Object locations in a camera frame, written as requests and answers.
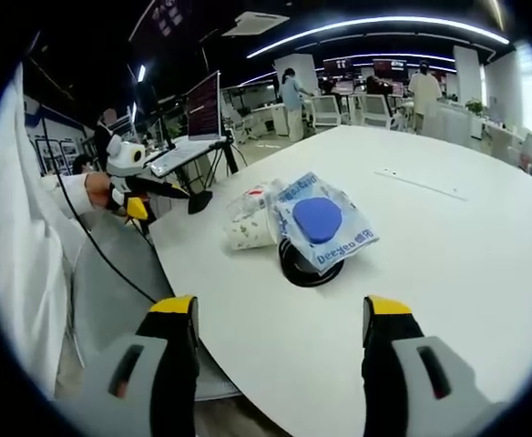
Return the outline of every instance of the plastic bag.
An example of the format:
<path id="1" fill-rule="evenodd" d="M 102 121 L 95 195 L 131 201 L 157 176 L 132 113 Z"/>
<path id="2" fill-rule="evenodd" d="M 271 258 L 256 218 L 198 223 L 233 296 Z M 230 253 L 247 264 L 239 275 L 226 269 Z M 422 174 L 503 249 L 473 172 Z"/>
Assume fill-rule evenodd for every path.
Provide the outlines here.
<path id="1" fill-rule="evenodd" d="M 328 198 L 341 210 L 341 224 L 331 239 L 313 244 L 304 235 L 292 212 L 307 198 Z M 278 194 L 273 210 L 279 221 L 279 231 L 321 273 L 342 259 L 351 257 L 379 236 L 372 230 L 367 218 L 341 190 L 307 173 Z"/>
<path id="2" fill-rule="evenodd" d="M 224 231 L 232 249 L 270 246 L 278 241 L 277 220 L 271 219 L 271 206 L 284 184 L 274 179 L 246 191 L 226 208 Z"/>

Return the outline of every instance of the blue circular object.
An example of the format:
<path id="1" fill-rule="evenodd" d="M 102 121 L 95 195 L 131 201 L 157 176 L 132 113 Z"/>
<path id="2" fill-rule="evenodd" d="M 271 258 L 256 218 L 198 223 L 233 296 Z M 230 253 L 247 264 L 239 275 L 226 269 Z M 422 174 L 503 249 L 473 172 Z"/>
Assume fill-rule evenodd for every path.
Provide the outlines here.
<path id="1" fill-rule="evenodd" d="M 332 239 L 341 226 L 341 209 L 328 198 L 306 198 L 294 205 L 294 221 L 311 243 L 322 244 Z"/>

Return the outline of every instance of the black ring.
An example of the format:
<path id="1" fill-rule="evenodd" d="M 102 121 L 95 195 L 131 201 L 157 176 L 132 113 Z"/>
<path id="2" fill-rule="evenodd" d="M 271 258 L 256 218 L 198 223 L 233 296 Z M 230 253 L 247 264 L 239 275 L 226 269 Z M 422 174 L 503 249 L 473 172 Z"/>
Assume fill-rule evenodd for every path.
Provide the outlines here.
<path id="1" fill-rule="evenodd" d="M 278 245 L 278 256 L 281 260 L 282 273 L 287 280 L 298 287 L 318 287 L 334 279 L 343 268 L 343 261 L 339 261 L 322 275 L 317 272 L 304 271 L 297 264 L 302 258 L 301 252 L 297 250 L 288 239 L 283 239 Z"/>

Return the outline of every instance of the person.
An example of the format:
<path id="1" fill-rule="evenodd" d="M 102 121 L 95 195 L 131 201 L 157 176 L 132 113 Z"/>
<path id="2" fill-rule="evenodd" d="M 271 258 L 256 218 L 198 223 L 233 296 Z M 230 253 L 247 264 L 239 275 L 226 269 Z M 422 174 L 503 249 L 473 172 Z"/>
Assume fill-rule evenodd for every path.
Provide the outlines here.
<path id="1" fill-rule="evenodd" d="M 390 108 L 390 102 L 387 99 L 387 97 L 394 93 L 394 86 L 392 86 L 391 84 L 388 84 L 387 82 L 384 82 L 379 77 L 375 77 L 375 76 L 368 76 L 365 79 L 365 84 L 367 88 L 367 94 L 384 96 L 385 105 L 387 106 L 387 111 L 390 117 L 392 117 L 394 114 L 392 112 L 392 109 Z"/>
<path id="2" fill-rule="evenodd" d="M 442 97 L 440 85 L 436 78 L 428 74 L 430 66 L 426 61 L 420 63 L 420 72 L 412 76 L 409 91 L 414 94 L 414 126 L 415 132 L 421 133 L 424 124 L 424 114 L 428 105 L 435 103 Z"/>
<path id="3" fill-rule="evenodd" d="M 334 92 L 335 83 L 331 80 L 324 79 L 321 82 L 321 86 L 319 86 L 319 88 L 321 89 L 323 96 L 335 97 L 335 100 L 337 100 L 337 107 L 339 108 L 339 112 L 342 112 L 343 105 L 341 104 L 341 95 Z"/>
<path id="4" fill-rule="evenodd" d="M 0 326 L 18 363 L 51 397 L 68 394 L 81 377 L 67 321 L 86 234 L 71 219 L 56 176 L 41 178 L 23 95 L 20 66 L 0 100 Z M 108 202 L 105 173 L 62 176 L 62 182 L 77 214 Z"/>
<path id="5" fill-rule="evenodd" d="M 109 108 L 104 111 L 94 129 L 94 145 L 96 146 L 97 162 L 102 171 L 106 171 L 109 153 L 108 145 L 110 139 L 114 135 L 113 132 L 108 129 L 108 126 L 113 125 L 116 121 L 117 111 Z"/>
<path id="6" fill-rule="evenodd" d="M 72 163 L 72 174 L 81 175 L 94 171 L 92 168 L 92 159 L 85 153 L 79 154 Z"/>
<path id="7" fill-rule="evenodd" d="M 302 101 L 301 93 L 313 97 L 313 93 L 309 93 L 302 89 L 296 82 L 296 73 L 292 68 L 284 70 L 281 83 L 282 103 L 286 107 L 288 116 L 289 137 L 292 142 L 300 141 L 304 135 L 302 129 Z"/>

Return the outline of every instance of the desk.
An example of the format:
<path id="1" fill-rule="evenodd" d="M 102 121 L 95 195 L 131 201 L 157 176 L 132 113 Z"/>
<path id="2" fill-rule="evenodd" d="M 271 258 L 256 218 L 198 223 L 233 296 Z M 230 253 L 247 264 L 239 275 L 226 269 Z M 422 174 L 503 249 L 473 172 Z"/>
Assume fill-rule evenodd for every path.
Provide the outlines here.
<path id="1" fill-rule="evenodd" d="M 309 170 L 380 235 L 318 289 L 292 286 L 274 247 L 228 251 L 222 231 L 243 191 Z M 156 251 L 175 293 L 199 297 L 213 358 L 293 437 L 363 435 L 368 294 L 409 305 L 425 335 L 474 368 L 490 401 L 513 399 L 532 376 L 532 178 L 521 170 L 427 137 L 340 126 L 212 189 L 199 215 L 177 205 L 151 226 Z"/>
<path id="2" fill-rule="evenodd" d="M 491 120 L 488 120 L 488 119 L 485 119 L 485 118 L 480 118 L 482 124 L 483 124 L 483 129 L 485 130 L 485 132 L 487 132 L 488 129 L 500 129 L 500 130 L 503 130 L 505 132 L 507 132 L 510 136 L 514 137 L 519 143 L 523 143 L 525 141 L 525 139 L 523 137 L 521 137 L 519 134 L 509 130 L 509 129 L 505 129 L 504 127 L 502 127 L 500 124 L 497 124 L 497 123 L 494 123 L 492 122 Z"/>
<path id="3" fill-rule="evenodd" d="M 259 107 L 253 109 L 252 114 L 259 117 L 267 117 L 274 123 L 274 130 L 276 135 L 288 136 L 288 123 L 286 121 L 286 109 L 283 103 L 277 103 L 275 105 L 269 105 L 267 107 Z"/>

